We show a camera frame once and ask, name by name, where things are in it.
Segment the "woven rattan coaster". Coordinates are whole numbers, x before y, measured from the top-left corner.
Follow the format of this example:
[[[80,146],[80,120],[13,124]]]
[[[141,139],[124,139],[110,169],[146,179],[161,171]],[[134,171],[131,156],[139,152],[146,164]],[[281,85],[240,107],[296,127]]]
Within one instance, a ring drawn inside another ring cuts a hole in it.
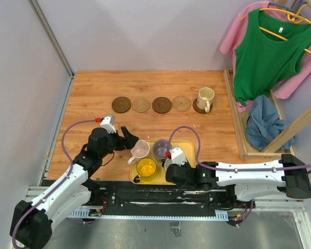
[[[144,113],[150,108],[150,102],[145,98],[138,98],[132,103],[132,108],[138,113]]]
[[[176,111],[186,112],[191,107],[191,101],[186,96],[177,96],[172,100],[172,106]]]

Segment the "cream plastic cup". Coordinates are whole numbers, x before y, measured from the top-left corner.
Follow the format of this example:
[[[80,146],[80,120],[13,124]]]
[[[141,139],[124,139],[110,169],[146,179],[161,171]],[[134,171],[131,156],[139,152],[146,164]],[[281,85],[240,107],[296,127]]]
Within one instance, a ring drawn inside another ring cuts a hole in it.
[[[214,97],[215,92],[213,89],[208,87],[201,88],[197,97],[197,107],[202,109],[205,113],[209,113]]]

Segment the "white cup green handle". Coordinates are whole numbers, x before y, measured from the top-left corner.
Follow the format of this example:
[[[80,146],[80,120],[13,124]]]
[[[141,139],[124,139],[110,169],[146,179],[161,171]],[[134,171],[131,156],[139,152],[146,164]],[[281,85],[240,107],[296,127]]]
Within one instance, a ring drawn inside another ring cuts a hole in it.
[[[167,171],[167,169],[169,168],[169,166],[170,166],[172,163],[173,163],[173,162],[172,162],[171,159],[169,159],[169,158],[166,159],[166,161],[165,161],[165,163],[164,163],[164,168],[165,168],[166,171]]]

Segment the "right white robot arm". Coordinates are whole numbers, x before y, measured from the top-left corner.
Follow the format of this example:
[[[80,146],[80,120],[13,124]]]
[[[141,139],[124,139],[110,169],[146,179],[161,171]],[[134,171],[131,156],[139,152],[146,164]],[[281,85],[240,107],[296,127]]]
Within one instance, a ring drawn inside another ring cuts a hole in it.
[[[188,161],[166,160],[165,179],[191,191],[208,191],[225,187],[229,207],[237,207],[259,197],[285,193],[291,199],[311,198],[307,165],[292,154],[264,163],[227,164],[202,162],[192,167]]]

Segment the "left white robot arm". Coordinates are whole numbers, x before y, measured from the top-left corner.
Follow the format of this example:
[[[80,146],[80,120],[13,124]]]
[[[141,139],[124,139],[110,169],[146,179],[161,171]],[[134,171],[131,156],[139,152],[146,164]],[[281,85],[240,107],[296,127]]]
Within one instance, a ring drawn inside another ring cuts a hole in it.
[[[103,158],[116,151],[132,149],[139,138],[126,127],[117,131],[95,128],[66,172],[30,202],[20,201],[14,210],[10,235],[14,248],[44,248],[54,229],[76,208],[95,205],[101,193],[90,177],[102,166]]]

